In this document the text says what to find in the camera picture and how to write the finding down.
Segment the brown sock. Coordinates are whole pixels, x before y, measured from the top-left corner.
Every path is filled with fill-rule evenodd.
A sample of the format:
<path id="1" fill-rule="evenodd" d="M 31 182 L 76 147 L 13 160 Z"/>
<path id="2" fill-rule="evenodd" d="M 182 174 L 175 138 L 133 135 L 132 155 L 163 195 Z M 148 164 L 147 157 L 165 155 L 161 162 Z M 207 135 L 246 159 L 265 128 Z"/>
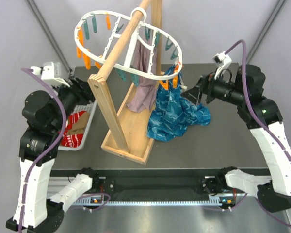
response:
<path id="1" fill-rule="evenodd" d="M 84 134 L 85 128 L 87 126 L 90 114 L 88 112 L 77 113 L 76 118 L 74 118 L 74 123 L 71 129 L 68 130 L 68 135 Z"/>

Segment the white oval clip hanger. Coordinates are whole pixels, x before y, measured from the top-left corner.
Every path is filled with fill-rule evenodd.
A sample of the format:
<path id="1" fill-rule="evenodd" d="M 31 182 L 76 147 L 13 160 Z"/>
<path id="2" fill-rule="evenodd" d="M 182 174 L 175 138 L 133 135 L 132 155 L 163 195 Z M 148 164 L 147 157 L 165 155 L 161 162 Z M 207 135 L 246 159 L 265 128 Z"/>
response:
<path id="1" fill-rule="evenodd" d="M 97 15 L 105 15 L 107 28 L 111 28 L 110 16 L 116 17 L 117 21 L 114 23 L 114 29 L 101 56 L 92 54 L 85 46 L 84 39 L 89 38 L 89 31 L 87 26 L 87 18 L 92 17 L 96 19 Z M 146 23 L 147 13 L 143 7 L 136 7 L 132 10 L 130 16 L 113 12 L 96 10 L 83 15 L 81 20 L 75 27 L 74 39 L 77 48 L 78 58 L 83 55 L 85 67 L 91 67 L 91 60 L 101 64 L 107 64 L 108 72 L 113 68 L 128 72 L 135 76 L 145 77 L 151 80 L 159 81 L 159 84 L 165 89 L 169 89 L 169 84 L 173 88 L 179 85 L 180 72 L 183 68 L 182 50 L 179 43 L 167 32 Z M 174 46 L 174 51 L 171 60 L 174 60 L 172 71 L 166 72 L 164 75 L 155 75 L 151 69 L 153 66 L 154 48 L 158 45 L 160 38 L 166 37 L 165 50 L 168 51 Z M 146 72 L 139 71 L 131 67 L 133 53 L 136 43 L 140 42 L 149 52 L 150 59 Z"/>

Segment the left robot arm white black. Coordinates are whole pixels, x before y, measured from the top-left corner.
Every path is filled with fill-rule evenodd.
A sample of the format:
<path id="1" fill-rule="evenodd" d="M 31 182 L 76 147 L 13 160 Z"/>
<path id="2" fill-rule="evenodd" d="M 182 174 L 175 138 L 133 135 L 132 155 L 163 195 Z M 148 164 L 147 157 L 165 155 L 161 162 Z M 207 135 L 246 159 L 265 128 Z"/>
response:
<path id="1" fill-rule="evenodd" d="M 70 76 L 68 86 L 52 90 L 38 90 L 25 99 L 22 115 L 28 128 L 20 139 L 21 186 L 18 205 L 13 217 L 6 221 L 6 228 L 29 233 L 53 233 L 62 223 L 66 211 L 85 192 L 96 192 L 100 180 L 88 169 L 50 198 L 47 189 L 51 169 L 63 137 L 66 118 L 77 105 L 94 101 L 87 82 Z"/>

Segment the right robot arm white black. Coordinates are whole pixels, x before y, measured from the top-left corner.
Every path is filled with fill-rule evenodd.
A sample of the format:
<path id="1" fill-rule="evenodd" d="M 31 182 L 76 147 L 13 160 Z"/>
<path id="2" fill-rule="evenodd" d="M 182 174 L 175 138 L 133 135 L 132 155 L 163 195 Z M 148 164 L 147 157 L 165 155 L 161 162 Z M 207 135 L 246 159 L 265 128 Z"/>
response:
<path id="1" fill-rule="evenodd" d="M 238 116 L 257 141 L 270 172 L 270 178 L 248 174 L 236 167 L 225 167 L 213 181 L 203 181 L 208 193 L 228 192 L 235 188 L 258 199 L 270 213 L 291 208 L 291 149 L 287 142 L 283 117 L 278 105 L 263 95 L 265 74 L 258 66 L 237 70 L 234 81 L 223 75 L 202 75 L 198 83 L 181 94 L 193 104 L 206 95 L 206 103 L 215 99 L 237 107 Z"/>

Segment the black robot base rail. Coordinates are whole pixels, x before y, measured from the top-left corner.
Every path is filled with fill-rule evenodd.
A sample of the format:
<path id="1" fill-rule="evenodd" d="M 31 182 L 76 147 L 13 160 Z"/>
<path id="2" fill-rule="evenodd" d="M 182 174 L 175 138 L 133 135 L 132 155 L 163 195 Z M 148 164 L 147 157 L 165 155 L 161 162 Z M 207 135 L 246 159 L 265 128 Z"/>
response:
<path id="1" fill-rule="evenodd" d="M 106 193 L 113 202 L 200 201 L 232 191 L 220 189 L 217 168 L 91 169 L 88 194 Z"/>

